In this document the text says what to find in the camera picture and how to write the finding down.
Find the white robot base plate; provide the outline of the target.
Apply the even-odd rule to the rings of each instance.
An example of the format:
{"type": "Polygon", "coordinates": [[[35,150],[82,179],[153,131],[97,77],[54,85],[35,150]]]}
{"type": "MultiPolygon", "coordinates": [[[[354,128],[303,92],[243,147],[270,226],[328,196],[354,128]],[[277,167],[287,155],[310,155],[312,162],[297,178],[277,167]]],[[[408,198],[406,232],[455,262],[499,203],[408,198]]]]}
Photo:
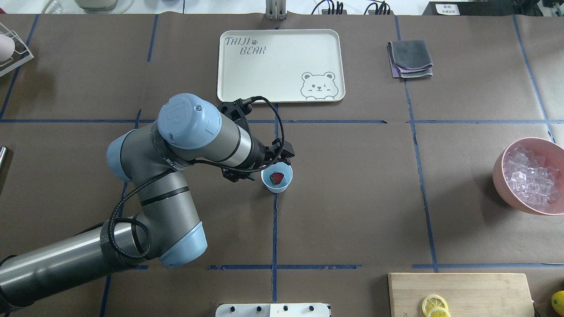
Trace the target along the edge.
{"type": "Polygon", "coordinates": [[[216,317],[331,317],[329,304],[305,303],[229,303],[219,305],[216,317]]]}

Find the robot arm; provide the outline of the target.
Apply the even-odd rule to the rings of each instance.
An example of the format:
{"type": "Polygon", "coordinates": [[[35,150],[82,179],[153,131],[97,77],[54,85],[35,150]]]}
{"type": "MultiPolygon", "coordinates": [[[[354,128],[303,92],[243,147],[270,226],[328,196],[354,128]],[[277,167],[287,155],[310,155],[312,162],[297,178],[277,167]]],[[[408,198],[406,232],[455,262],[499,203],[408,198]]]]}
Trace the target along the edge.
{"type": "Polygon", "coordinates": [[[159,259],[167,268],[185,265],[207,247],[183,171],[196,164],[220,168],[231,182],[251,179],[295,152],[280,126],[265,146],[246,115],[262,96],[219,107],[190,93],[171,97],[157,119],[133,129],[107,148],[111,171],[135,188],[109,220],[77,235],[1,263],[1,312],[5,315],[88,282],[159,259]]]}

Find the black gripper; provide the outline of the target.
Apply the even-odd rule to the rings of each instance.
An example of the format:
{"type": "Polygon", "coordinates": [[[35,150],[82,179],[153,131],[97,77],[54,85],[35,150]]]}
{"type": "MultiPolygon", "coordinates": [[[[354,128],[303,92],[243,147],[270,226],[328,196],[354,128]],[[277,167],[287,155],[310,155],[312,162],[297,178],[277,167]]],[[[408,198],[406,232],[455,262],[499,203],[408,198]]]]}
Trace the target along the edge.
{"type": "Polygon", "coordinates": [[[270,146],[258,143],[256,148],[258,152],[253,164],[254,170],[273,164],[273,162],[283,162],[286,165],[291,165],[290,159],[295,156],[292,144],[285,139],[275,139],[270,146]]]}

